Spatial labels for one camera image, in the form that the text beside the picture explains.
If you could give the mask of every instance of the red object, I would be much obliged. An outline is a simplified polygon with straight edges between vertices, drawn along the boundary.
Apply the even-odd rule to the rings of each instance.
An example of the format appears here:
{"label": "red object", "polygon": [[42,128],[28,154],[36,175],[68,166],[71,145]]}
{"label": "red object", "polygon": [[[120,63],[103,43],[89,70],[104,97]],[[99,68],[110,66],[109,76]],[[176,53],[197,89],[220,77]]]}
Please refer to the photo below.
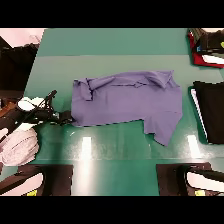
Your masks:
{"label": "red object", "polygon": [[[194,37],[191,33],[188,33],[187,36],[190,40],[190,48],[192,49],[195,46]],[[194,61],[195,65],[210,66],[210,67],[216,67],[216,68],[224,68],[224,65],[205,62],[202,58],[202,55],[197,54],[195,52],[192,52],[192,58],[193,58],[193,61]]]}

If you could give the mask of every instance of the yellow label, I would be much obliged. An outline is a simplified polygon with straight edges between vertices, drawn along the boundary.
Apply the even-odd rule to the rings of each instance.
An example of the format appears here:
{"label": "yellow label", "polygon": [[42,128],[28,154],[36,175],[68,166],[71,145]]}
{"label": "yellow label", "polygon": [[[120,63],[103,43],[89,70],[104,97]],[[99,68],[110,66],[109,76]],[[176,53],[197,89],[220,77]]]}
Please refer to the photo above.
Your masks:
{"label": "yellow label", "polygon": [[27,193],[27,196],[37,196],[37,190]]}
{"label": "yellow label", "polygon": [[205,196],[205,191],[204,190],[198,190],[194,192],[196,196]]}

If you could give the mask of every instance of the green table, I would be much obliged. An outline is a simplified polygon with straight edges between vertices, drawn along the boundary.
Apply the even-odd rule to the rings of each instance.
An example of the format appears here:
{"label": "green table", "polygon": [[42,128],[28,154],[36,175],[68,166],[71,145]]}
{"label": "green table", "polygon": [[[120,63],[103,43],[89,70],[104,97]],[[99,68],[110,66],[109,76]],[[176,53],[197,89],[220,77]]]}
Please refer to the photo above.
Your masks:
{"label": "green table", "polygon": [[[186,28],[48,29],[25,95],[53,89],[56,110],[71,108],[72,82],[130,70],[174,70],[182,87],[183,118],[168,147],[143,133],[143,122],[98,127],[40,125],[38,164],[74,164],[72,195],[158,195],[157,163],[204,162],[224,172],[224,146],[206,144],[193,101],[193,81],[223,81],[223,71],[194,66]],[[0,179],[16,171],[4,167]]]}

